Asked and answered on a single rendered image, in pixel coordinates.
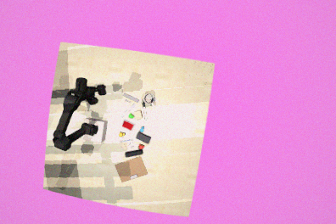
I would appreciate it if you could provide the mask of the grey mug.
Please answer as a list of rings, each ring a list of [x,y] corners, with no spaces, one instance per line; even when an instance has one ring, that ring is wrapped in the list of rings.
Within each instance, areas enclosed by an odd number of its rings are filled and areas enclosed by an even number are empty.
[[[152,93],[147,93],[144,95],[143,100],[146,104],[152,104],[153,107],[155,107],[154,101],[155,101],[155,96]]]

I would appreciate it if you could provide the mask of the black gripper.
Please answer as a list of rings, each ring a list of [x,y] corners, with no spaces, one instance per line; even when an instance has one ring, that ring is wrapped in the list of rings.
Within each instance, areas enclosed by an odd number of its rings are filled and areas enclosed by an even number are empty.
[[[95,92],[98,92],[98,95],[105,95],[106,86],[104,84],[98,84],[97,87],[89,86],[87,87],[88,98],[91,98],[92,95],[95,95]]]

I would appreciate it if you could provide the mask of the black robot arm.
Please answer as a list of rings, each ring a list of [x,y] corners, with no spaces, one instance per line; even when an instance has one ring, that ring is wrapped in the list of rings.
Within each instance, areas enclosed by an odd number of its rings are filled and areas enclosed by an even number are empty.
[[[71,95],[72,93],[74,93],[75,96]],[[78,138],[87,134],[91,136],[94,136],[93,134],[97,134],[98,126],[92,124],[90,125],[84,122],[79,130],[71,133],[69,136],[65,135],[72,114],[79,106],[81,106],[81,101],[84,100],[87,100],[90,105],[95,105],[98,102],[98,99],[95,98],[94,95],[92,95],[91,98],[88,98],[87,79],[78,77],[76,78],[76,89],[70,89],[64,99],[64,110],[59,119],[56,131],[53,133],[53,143],[55,148],[66,151]]]

